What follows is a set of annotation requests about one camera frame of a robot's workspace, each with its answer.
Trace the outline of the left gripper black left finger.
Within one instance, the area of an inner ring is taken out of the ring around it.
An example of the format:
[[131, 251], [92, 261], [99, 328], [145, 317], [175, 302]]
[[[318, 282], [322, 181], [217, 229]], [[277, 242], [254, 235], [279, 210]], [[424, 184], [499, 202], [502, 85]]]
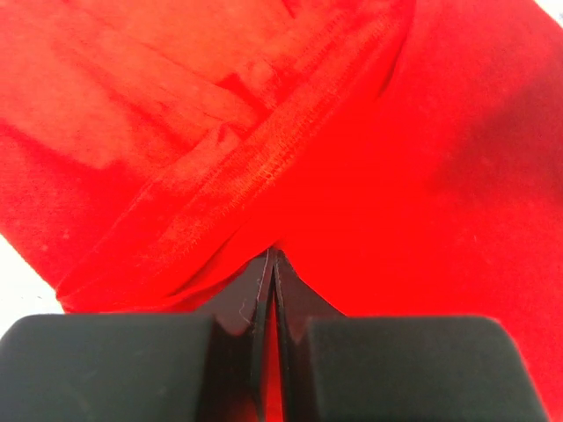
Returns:
[[4, 421], [261, 421], [273, 253], [189, 313], [35, 315], [1, 340]]

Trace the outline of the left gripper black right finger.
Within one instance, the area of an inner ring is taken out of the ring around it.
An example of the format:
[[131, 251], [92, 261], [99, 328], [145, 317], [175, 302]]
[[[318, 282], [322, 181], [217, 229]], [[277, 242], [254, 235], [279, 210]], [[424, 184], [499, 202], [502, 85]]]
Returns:
[[274, 262], [288, 421], [542, 421], [515, 342], [480, 316], [348, 317]]

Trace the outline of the red t shirt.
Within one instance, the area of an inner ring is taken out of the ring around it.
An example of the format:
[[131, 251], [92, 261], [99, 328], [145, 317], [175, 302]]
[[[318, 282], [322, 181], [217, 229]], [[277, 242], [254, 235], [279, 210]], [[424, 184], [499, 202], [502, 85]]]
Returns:
[[1, 232], [68, 314], [285, 253], [354, 315], [481, 314], [562, 418], [562, 30], [532, 1], [4, 1]]

